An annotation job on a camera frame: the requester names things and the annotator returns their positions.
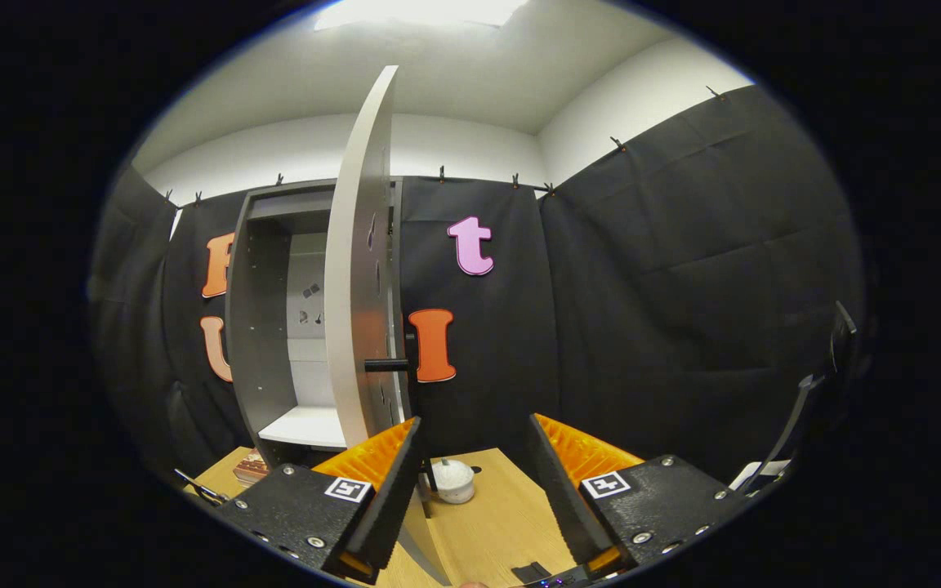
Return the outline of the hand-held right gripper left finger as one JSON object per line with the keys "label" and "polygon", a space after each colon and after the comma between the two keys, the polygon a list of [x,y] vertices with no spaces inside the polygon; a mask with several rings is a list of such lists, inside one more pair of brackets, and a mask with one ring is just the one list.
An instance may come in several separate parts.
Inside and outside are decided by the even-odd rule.
{"label": "hand-held right gripper left finger", "polygon": [[421,475],[421,424],[408,418],[314,468],[273,466],[217,514],[320,576],[376,584]]}

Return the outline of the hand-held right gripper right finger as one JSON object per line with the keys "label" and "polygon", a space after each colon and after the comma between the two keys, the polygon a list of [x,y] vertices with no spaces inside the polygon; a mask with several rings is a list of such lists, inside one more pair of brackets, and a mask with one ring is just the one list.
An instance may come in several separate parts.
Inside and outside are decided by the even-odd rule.
{"label": "hand-held right gripper right finger", "polygon": [[528,420],[528,447],[564,543],[588,577],[657,567],[751,506],[683,458],[635,457],[539,413]]}

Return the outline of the grey cabinet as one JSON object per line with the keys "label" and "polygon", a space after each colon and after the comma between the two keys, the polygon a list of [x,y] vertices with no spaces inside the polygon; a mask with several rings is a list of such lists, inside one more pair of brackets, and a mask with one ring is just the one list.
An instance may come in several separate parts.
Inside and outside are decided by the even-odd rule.
{"label": "grey cabinet", "polygon": [[328,368],[324,278],[335,180],[252,189],[240,208],[225,327],[240,412],[270,465],[318,464],[356,444],[342,417],[370,435],[406,416],[402,377],[370,373],[368,405],[336,394]]}

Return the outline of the white cabinet door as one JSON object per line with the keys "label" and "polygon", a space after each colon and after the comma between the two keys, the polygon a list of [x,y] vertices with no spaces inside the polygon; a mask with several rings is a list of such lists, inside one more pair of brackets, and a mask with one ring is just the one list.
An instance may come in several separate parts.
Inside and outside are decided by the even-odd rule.
{"label": "white cabinet door", "polygon": [[369,360],[396,358],[402,336],[389,245],[397,74],[396,65],[382,68],[363,98],[337,172],[326,230],[326,363],[344,457],[411,414],[399,376],[366,368]]}

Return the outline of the stack of brown books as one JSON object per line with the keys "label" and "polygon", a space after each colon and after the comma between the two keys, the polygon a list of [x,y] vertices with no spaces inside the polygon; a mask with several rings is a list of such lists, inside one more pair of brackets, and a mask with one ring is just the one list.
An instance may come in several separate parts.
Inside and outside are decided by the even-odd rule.
{"label": "stack of brown books", "polygon": [[233,468],[233,475],[242,488],[250,488],[269,473],[271,469],[258,449],[251,449]]}

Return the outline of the thin dark rod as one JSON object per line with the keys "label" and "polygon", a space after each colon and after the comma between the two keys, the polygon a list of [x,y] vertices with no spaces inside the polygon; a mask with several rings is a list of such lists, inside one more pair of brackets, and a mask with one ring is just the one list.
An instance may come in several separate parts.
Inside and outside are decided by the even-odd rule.
{"label": "thin dark rod", "polygon": [[212,506],[223,506],[226,502],[230,501],[231,498],[225,495],[223,492],[214,492],[210,488],[205,487],[201,483],[198,483],[194,477],[191,477],[179,469],[173,469],[173,473],[176,476],[179,476],[183,481],[185,481],[190,487],[194,489],[194,494],[208,502]]}

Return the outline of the white paper sheet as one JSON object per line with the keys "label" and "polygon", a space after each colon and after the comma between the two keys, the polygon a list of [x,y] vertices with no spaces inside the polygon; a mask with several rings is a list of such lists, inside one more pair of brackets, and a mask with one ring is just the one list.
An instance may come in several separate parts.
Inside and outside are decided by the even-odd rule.
{"label": "white paper sheet", "polygon": [[742,471],[729,484],[729,490],[739,491],[744,485],[750,483],[751,487],[755,485],[765,485],[770,480],[782,475],[782,472],[792,463],[791,459],[779,459],[779,461],[766,462],[762,466],[760,461],[753,461],[746,464]]}

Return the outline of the black backdrop cloth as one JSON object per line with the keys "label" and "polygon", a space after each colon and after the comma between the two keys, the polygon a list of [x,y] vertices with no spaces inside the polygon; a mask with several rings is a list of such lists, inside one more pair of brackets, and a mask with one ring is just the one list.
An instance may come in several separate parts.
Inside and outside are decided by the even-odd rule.
{"label": "black backdrop cloth", "polygon": [[[750,85],[676,113],[546,196],[481,179],[390,183],[396,359],[433,457],[527,464],[541,413],[728,483],[762,461],[863,256],[817,145]],[[152,466],[253,443],[225,327],[249,191],[175,206],[132,170],[109,197],[88,304],[109,397]]]}

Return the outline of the large ceiling light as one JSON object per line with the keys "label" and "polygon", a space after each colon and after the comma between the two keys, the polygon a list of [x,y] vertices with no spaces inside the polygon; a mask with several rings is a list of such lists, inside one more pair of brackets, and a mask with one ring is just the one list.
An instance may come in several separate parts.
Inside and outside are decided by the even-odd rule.
{"label": "large ceiling light", "polygon": [[502,27],[530,0],[337,0],[319,11],[314,30],[361,23],[471,23]]}

